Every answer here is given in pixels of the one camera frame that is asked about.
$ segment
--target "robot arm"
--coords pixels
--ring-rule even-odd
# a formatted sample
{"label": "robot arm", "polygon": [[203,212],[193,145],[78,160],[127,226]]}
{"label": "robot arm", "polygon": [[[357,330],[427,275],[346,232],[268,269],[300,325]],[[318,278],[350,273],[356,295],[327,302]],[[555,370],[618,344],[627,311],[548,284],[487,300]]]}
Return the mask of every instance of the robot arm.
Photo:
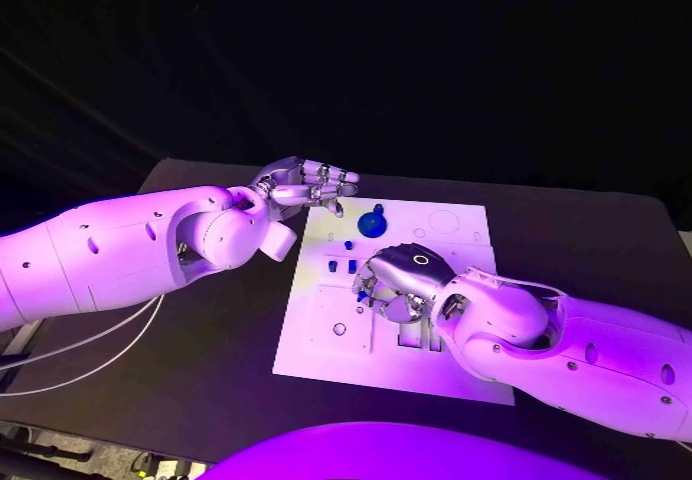
{"label": "robot arm", "polygon": [[0,330],[45,317],[134,305],[261,250],[281,261],[300,208],[340,215],[357,175],[295,157],[249,187],[193,187],[105,200],[0,238]]}
{"label": "robot arm", "polygon": [[[520,285],[553,290],[535,297]],[[378,288],[399,295],[378,300]],[[353,293],[391,321],[429,316],[464,370],[633,435],[692,441],[692,332],[477,269],[411,244],[383,249]]]}

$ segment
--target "white board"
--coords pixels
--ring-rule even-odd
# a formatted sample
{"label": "white board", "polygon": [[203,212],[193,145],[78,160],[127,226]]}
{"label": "white board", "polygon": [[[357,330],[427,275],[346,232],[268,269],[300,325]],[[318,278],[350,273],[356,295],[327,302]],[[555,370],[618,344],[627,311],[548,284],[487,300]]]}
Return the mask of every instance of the white board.
{"label": "white board", "polygon": [[[369,239],[357,219],[378,203],[388,229]],[[512,387],[479,380],[458,366],[429,320],[388,322],[350,292],[349,260],[360,268],[379,249],[401,243],[432,249],[458,272],[474,266],[494,273],[484,207],[370,198],[344,198],[342,204],[343,218],[310,210],[272,372],[513,405]]]}

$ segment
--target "blue knob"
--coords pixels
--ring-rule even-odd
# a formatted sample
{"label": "blue knob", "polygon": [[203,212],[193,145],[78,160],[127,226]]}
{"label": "blue knob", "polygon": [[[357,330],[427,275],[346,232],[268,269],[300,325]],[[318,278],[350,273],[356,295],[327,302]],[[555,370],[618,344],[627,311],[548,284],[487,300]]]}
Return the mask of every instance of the blue knob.
{"label": "blue knob", "polygon": [[363,214],[357,219],[357,231],[368,238],[378,238],[386,232],[385,209],[378,203],[372,212]]}

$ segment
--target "dark background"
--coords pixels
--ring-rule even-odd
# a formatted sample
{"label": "dark background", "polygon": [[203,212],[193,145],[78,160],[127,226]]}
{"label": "dark background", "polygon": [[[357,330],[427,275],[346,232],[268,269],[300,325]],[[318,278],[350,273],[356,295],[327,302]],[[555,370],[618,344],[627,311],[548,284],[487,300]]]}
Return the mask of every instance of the dark background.
{"label": "dark background", "polygon": [[653,195],[692,229],[683,12],[245,3],[3,2],[4,230],[134,193],[164,157],[288,155]]}

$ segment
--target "black table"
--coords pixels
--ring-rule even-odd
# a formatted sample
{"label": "black table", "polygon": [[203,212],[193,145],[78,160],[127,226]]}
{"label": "black table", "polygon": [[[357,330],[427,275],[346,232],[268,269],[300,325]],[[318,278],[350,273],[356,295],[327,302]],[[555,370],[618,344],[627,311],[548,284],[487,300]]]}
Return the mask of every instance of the black table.
{"label": "black table", "polygon": [[[256,170],[164,160],[141,192],[244,185]],[[657,200],[372,175],[363,175],[360,195],[484,205],[500,274],[692,327],[690,258]],[[287,222],[297,232],[306,217],[301,213]],[[124,357],[62,389],[0,399],[0,419],[205,462],[301,427],[408,422],[517,445],[610,477],[692,472],[692,455],[679,445],[611,431],[520,392],[516,407],[506,407],[272,375],[297,254],[295,246],[275,263],[258,253],[241,269],[167,295],[150,331]],[[85,338],[134,310],[50,319],[36,352]],[[145,317],[86,347],[24,367],[10,391],[65,381],[99,365]]]}

